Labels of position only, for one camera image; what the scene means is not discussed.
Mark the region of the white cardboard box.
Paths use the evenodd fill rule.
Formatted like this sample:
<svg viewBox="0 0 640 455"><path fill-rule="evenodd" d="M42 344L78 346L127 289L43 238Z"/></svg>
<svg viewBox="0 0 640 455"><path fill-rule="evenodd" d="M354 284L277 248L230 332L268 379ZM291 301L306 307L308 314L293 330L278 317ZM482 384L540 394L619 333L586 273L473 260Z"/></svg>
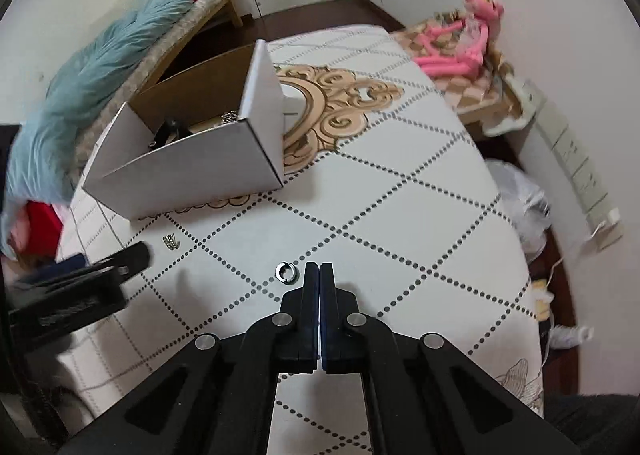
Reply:
<svg viewBox="0 0 640 455"><path fill-rule="evenodd" d="M283 104L265 41L206 60L119 108L81 186L128 220L278 189Z"/></svg>

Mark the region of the white plastic bag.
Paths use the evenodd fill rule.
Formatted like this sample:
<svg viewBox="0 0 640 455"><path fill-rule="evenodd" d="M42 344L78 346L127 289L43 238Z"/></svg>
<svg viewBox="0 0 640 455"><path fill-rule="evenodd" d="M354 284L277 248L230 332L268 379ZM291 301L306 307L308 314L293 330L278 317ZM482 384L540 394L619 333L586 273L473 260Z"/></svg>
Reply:
<svg viewBox="0 0 640 455"><path fill-rule="evenodd" d="M551 226L546 194L532 178L511 163L486 159L485 164L498 187L525 258L532 263L544 251L546 233Z"/></svg>

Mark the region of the light blue blanket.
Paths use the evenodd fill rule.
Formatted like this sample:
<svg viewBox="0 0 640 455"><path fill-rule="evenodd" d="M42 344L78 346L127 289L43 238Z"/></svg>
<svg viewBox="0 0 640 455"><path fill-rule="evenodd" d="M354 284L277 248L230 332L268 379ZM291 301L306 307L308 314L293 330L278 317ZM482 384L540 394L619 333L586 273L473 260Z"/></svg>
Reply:
<svg viewBox="0 0 640 455"><path fill-rule="evenodd" d="M142 0L77 51L49 84L41 107L21 125L9 149L1 211L1 251L15 258L11 234L29 201L69 204L81 134L145 55L197 0Z"/></svg>

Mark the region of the small cardboard box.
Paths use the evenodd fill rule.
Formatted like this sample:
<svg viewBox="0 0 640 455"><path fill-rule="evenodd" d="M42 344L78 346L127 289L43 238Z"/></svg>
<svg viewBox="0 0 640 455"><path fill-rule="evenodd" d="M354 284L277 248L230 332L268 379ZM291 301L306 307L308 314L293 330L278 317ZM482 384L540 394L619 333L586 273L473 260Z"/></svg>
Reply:
<svg viewBox="0 0 640 455"><path fill-rule="evenodd" d="M551 317L551 303L554 294L550 293L545 279L532 282L532 293L535 300L535 315L539 323L548 321Z"/></svg>

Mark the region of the pink panther plush toy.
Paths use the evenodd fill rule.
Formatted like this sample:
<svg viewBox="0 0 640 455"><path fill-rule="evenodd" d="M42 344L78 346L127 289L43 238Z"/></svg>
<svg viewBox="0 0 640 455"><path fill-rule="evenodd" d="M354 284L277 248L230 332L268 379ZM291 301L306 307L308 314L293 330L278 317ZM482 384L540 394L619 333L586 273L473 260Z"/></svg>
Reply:
<svg viewBox="0 0 640 455"><path fill-rule="evenodd" d="M430 78L461 76L476 79L489 45L499 35L504 6L498 0L463 0L464 13L444 26L427 26L416 40L426 51L415 62ZM444 34L457 37L450 55L434 43Z"/></svg>

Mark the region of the white patterned tablecloth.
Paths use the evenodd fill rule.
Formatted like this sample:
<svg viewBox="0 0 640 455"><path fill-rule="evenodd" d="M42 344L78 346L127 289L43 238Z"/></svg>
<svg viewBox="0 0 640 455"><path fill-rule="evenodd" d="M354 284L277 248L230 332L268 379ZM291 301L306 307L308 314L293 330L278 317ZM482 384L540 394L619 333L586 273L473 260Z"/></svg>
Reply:
<svg viewBox="0 0 640 455"><path fill-rule="evenodd" d="M282 187L138 219L81 182L58 248L138 241L126 307L61 362L93 421L65 454L539 454L535 300L518 234L442 94L382 28L267 43L283 96ZM173 233L180 247L169 250ZM306 264L356 296L358 371L279 371Z"/></svg>

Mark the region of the white power strip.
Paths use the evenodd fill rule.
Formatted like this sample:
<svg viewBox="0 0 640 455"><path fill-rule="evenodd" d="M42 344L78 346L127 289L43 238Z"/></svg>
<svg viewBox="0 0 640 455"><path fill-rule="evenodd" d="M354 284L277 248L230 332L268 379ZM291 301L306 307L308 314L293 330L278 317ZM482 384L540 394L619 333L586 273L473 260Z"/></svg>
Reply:
<svg viewBox="0 0 640 455"><path fill-rule="evenodd" d="M588 148L573 131L568 119L555 103L526 80L526 100L534 106L533 128L541 136L572 186L580 210L590 228L589 240L599 250L610 247L624 235L620 209L608 196Z"/></svg>

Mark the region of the bed mattress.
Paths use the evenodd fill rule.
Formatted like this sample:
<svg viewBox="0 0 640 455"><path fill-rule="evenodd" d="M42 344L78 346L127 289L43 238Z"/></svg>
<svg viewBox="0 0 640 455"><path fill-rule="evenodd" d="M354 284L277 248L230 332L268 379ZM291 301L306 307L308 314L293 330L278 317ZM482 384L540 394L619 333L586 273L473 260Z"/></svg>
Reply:
<svg viewBox="0 0 640 455"><path fill-rule="evenodd" d="M233 0L196 0L189 11L173 25L145 54L126 81L114 93L100 115L79 135L70 178L77 185L99 138L122 104L133 100L160 81L160 77L184 47L214 22L231 20L237 27L242 19Z"/></svg>

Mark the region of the red cloth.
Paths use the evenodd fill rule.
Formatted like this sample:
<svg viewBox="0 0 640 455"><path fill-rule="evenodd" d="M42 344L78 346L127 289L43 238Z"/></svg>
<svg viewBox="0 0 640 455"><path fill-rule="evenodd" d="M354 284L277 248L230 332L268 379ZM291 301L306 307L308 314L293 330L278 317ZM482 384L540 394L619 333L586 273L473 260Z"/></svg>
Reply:
<svg viewBox="0 0 640 455"><path fill-rule="evenodd" d="M21 267L52 262L58 251L63 224L50 204L29 201L11 227L9 244Z"/></svg>

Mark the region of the silver chain jewelry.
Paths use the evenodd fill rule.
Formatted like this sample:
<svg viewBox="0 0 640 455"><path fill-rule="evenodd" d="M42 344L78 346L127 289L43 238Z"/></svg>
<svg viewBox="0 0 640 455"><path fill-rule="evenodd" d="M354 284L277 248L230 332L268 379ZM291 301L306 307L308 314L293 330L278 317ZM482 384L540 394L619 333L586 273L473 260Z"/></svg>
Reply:
<svg viewBox="0 0 640 455"><path fill-rule="evenodd" d="M220 116L220 122L222 124L232 123L238 120L238 113L236 111L227 111Z"/></svg>

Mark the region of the small gold earring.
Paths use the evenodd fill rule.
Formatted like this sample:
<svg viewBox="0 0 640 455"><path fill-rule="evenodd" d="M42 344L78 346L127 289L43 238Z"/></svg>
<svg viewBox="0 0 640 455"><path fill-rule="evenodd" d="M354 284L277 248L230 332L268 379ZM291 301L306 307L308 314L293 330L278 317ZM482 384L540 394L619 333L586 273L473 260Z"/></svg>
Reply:
<svg viewBox="0 0 640 455"><path fill-rule="evenodd" d="M164 235L163 243L169 250L177 250L180 247L180 241L173 233Z"/></svg>

